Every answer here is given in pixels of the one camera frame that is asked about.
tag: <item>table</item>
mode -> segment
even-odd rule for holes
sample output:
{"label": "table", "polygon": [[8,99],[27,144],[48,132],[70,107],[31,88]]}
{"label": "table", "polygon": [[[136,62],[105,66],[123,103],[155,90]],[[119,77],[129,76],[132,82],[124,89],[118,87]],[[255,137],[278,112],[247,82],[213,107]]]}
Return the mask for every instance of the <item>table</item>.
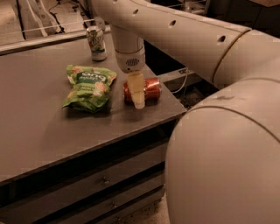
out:
{"label": "table", "polygon": [[[125,103],[126,75],[104,36],[103,62],[84,38],[0,57],[0,221],[111,223],[163,196],[168,140],[186,110],[165,85],[142,110]],[[61,107],[68,64],[117,72],[102,111]]]}

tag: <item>bag of chips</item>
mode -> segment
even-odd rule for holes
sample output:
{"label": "bag of chips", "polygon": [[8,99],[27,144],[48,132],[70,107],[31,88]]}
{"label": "bag of chips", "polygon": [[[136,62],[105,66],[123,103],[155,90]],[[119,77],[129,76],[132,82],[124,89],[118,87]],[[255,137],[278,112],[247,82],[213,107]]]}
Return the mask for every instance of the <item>bag of chips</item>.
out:
{"label": "bag of chips", "polygon": [[108,101],[115,72],[103,67],[68,65],[66,73],[73,88],[63,101],[63,108],[95,113]]}

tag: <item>red can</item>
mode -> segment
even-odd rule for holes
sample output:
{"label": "red can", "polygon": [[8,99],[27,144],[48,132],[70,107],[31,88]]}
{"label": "red can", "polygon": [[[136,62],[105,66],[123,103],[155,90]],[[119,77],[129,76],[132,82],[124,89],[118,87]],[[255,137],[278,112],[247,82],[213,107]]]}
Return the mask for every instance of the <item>red can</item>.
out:
{"label": "red can", "polygon": [[[161,95],[161,85],[158,78],[144,79],[145,100],[158,99]],[[126,102],[132,102],[128,83],[123,83],[123,95]]]}

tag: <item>silver can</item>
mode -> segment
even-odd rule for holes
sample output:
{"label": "silver can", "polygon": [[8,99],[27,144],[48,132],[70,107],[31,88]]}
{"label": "silver can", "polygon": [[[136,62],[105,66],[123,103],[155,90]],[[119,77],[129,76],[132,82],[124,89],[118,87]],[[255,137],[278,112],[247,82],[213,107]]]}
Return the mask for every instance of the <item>silver can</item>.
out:
{"label": "silver can", "polygon": [[92,60],[105,60],[107,58],[106,46],[102,29],[98,26],[87,28],[87,41],[91,50]]}

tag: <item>drawer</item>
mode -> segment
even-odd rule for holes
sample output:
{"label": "drawer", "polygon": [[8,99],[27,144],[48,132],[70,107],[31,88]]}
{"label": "drawer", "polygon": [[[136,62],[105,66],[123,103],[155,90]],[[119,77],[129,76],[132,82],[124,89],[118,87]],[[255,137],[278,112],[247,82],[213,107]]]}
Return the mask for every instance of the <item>drawer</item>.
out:
{"label": "drawer", "polygon": [[110,166],[56,191],[29,197],[0,210],[0,221],[32,223],[165,161],[167,143]]}
{"label": "drawer", "polygon": [[92,220],[88,224],[120,223],[122,218],[126,217],[127,215],[130,215],[150,205],[153,202],[161,200],[164,194],[165,194],[165,189],[163,187],[159,187],[151,192],[146,193],[144,196],[140,198],[134,199],[128,205],[124,205],[122,209],[119,209],[118,211],[115,211],[113,213],[108,213],[107,215],[100,217],[102,219]]}
{"label": "drawer", "polygon": [[105,213],[111,212],[118,207],[121,207],[125,203],[140,197],[141,195],[156,189],[164,184],[164,174],[161,174],[155,178],[152,178],[140,185],[130,188],[128,191],[121,192],[115,197],[104,200],[95,206],[92,206],[76,215],[69,217],[63,221],[55,221],[53,223],[59,224],[83,224],[96,219]]}

